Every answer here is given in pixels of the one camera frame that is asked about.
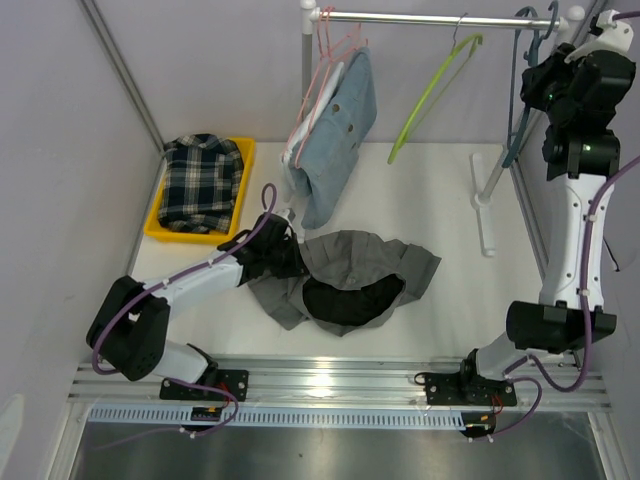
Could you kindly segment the white skirt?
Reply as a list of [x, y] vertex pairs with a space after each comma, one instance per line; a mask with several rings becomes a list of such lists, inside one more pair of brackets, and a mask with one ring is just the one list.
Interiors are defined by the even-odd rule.
[[314, 106], [310, 112], [304, 117], [301, 123], [296, 127], [290, 135], [289, 140], [280, 157], [282, 190], [285, 202], [292, 199], [295, 191], [295, 181], [293, 176], [293, 167], [296, 154], [296, 147], [301, 147], [303, 141], [309, 136], [315, 127], [319, 116], [324, 112], [329, 101], [334, 96], [344, 75], [344, 63], [338, 62], [337, 66], [329, 71], [327, 80], [321, 85]]

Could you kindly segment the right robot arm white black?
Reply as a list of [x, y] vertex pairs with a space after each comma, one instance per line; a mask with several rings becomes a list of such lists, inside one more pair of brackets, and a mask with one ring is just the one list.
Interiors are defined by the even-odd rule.
[[555, 390], [575, 391], [585, 380], [593, 344], [615, 331], [617, 318], [606, 312], [602, 294], [601, 256], [614, 184], [631, 167], [621, 165], [620, 141], [609, 124], [636, 71], [627, 48], [593, 41], [563, 43], [523, 72], [525, 108], [549, 121], [542, 147], [555, 203], [549, 263], [538, 301], [512, 302], [504, 333], [462, 362], [456, 389], [464, 401], [481, 402], [525, 363], [540, 366], [541, 352], [582, 351], [573, 384], [542, 374]]

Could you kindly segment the grey garment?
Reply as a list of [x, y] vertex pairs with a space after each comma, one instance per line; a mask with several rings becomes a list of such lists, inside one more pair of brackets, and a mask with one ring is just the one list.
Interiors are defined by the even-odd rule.
[[267, 272], [248, 283], [264, 312], [290, 331], [313, 322], [332, 335], [378, 328], [425, 294], [441, 258], [398, 239], [341, 230], [296, 245], [300, 275]]

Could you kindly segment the pink wire hanger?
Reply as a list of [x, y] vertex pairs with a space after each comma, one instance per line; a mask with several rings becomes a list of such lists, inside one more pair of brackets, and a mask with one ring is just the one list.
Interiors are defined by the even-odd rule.
[[329, 18], [316, 23], [318, 62], [307, 87], [303, 88], [302, 105], [296, 128], [287, 140], [283, 162], [300, 168], [300, 157], [322, 112], [329, 105], [344, 75], [345, 61], [368, 41], [361, 39], [362, 27], [356, 24], [340, 40], [333, 42]]
[[[302, 100], [294, 130], [314, 106], [321, 85], [327, 80], [329, 71], [332, 69], [331, 47], [322, 39], [321, 34], [322, 21], [326, 14], [316, 1], [301, 1], [300, 9], [302, 21]], [[296, 154], [295, 166], [298, 166], [299, 157], [309, 136], [303, 141], [301, 147], [296, 147], [294, 150]]]

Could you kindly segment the light blue denim skirt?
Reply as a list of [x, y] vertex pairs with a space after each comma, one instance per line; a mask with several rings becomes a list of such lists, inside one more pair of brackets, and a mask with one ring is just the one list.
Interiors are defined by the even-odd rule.
[[289, 172], [293, 191], [308, 199], [301, 220], [303, 229], [316, 230], [330, 220], [376, 117], [370, 50], [362, 47], [354, 53], [305, 145], [292, 154]]

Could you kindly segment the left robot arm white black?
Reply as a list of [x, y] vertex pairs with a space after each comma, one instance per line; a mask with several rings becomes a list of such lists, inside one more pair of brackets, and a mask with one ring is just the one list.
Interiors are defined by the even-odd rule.
[[306, 274], [294, 219], [290, 209], [265, 212], [253, 229], [182, 271], [147, 282], [129, 275], [117, 279], [86, 336], [96, 373], [119, 373], [130, 381], [149, 375], [177, 380], [192, 398], [209, 398], [217, 387], [216, 362], [194, 345], [170, 341], [168, 325], [201, 301], [265, 274]]

